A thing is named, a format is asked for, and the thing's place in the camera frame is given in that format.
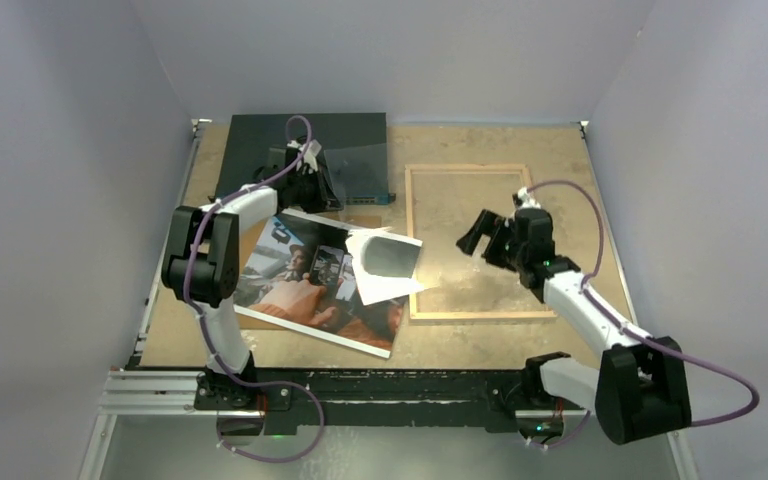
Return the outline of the clear acrylic sheet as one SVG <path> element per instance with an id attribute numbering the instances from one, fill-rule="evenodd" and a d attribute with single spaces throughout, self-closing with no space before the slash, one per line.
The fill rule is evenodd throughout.
<path id="1" fill-rule="evenodd" d="M 349 205 L 388 205 L 388 149 L 385 143 L 324 151 L 337 198 Z"/>

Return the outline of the large printed photo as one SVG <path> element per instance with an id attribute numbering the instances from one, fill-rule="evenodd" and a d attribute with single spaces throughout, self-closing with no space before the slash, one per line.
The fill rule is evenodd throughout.
<path id="1" fill-rule="evenodd" d="M 413 294 L 420 240 L 389 228 L 352 227 L 319 215 L 287 210 L 278 218 L 310 247 L 305 273 L 264 285 L 235 312 L 284 329 L 387 359 Z"/>

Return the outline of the white wooden picture frame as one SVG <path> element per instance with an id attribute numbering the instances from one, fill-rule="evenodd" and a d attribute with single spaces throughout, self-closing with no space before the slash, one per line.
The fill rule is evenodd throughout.
<path id="1" fill-rule="evenodd" d="M 409 164 L 405 168 L 406 226 L 422 243 L 415 278 L 423 291 L 410 297 L 414 324 L 551 322 L 555 313 L 523 288 L 516 273 L 483 258 L 491 236 L 474 251 L 457 241 L 483 210 L 511 214 L 512 196 L 531 184 L 519 164 Z"/>

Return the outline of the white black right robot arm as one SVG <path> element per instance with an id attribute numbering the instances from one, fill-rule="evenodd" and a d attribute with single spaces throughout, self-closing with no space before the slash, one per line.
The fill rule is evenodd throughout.
<path id="1" fill-rule="evenodd" d="M 519 208 L 511 217 L 483 210 L 456 242 L 471 256 L 486 238 L 482 259 L 516 273 L 520 284 L 567 320 L 600 358 L 596 368 L 563 352 L 528 359 L 520 386 L 524 399 L 536 407 L 568 400 L 593 414 L 617 445 L 690 426 L 679 345 L 669 336 L 652 337 L 603 304 L 580 267 L 557 254 L 553 227 L 541 208 Z"/>

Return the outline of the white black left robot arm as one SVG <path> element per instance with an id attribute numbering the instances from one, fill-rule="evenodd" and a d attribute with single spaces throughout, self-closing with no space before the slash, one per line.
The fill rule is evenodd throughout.
<path id="1" fill-rule="evenodd" d="M 289 207 L 306 213 L 339 211 L 322 147 L 291 140 L 263 179 L 201 207 L 175 209 L 161 262 L 161 282 L 196 318 L 208 378 L 223 378 L 219 395 L 232 408 L 257 399 L 253 356 L 239 332 L 233 295 L 240 277 L 240 237 Z"/>

